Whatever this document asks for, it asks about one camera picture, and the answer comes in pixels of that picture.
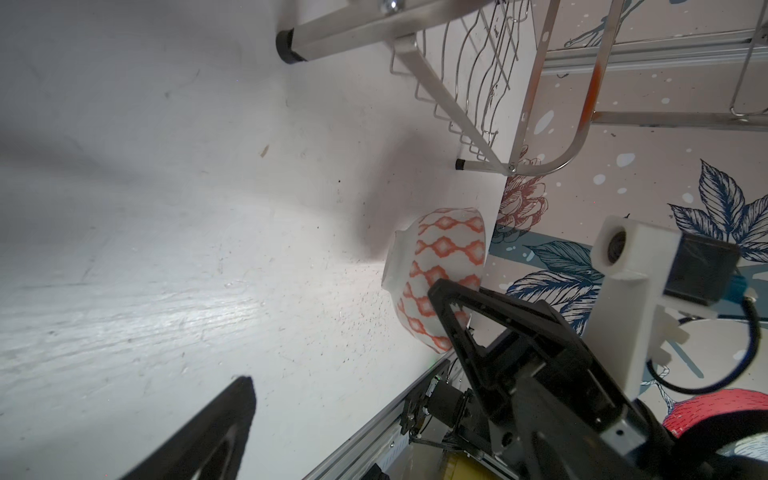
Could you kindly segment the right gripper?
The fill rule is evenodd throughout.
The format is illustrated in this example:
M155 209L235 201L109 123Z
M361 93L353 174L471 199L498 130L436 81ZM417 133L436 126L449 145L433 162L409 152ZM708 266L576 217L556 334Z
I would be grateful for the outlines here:
M486 418L493 455L529 476L513 414L530 377L590 426L646 479L669 470L672 440L641 402L629 400L572 327L546 302L529 302L456 281L428 291Z

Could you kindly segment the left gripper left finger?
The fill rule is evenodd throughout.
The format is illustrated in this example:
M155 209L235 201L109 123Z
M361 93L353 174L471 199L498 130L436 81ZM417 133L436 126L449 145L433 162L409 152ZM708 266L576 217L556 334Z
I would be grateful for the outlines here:
M126 479L235 479L256 412L250 377L240 376Z

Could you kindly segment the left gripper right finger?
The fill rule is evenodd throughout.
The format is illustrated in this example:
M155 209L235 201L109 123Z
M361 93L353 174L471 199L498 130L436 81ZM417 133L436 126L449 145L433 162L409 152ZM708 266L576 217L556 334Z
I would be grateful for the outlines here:
M532 479L646 479L532 378L518 383L514 417Z

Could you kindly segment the steel two-tier dish rack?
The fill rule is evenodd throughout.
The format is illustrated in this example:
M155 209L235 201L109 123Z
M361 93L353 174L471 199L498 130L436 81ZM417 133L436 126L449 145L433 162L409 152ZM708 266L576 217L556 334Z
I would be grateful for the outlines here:
M647 128L756 130L767 127L765 111L740 113L614 112L597 107L605 76L612 67L653 62L679 63L737 57L749 63L767 48L767 11L749 16L749 29L680 37L620 42L621 26L635 10L633 1L612 1L595 28L550 46L560 5L550 2L535 38L535 55L525 86L521 113L507 161L497 155L496 116L512 90L519 60L521 29L533 5L529 1L380 1L355 4L280 31L276 51L287 64L317 60L385 42L392 50L390 71L416 81L417 100L433 106L434 116L447 122L472 154L458 159L460 170L506 176L543 176L568 165L581 151L595 125ZM546 74L585 69L590 82L572 142L555 160L542 166L522 157L529 116L541 78Z

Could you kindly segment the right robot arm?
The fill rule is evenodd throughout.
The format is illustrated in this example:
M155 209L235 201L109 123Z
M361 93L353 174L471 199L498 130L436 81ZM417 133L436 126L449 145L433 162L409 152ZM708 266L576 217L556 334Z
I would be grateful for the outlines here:
M664 428L611 379L563 317L440 279L429 301L470 384L490 456L520 479L761 479L765 462L722 454L767 429L750 409Z

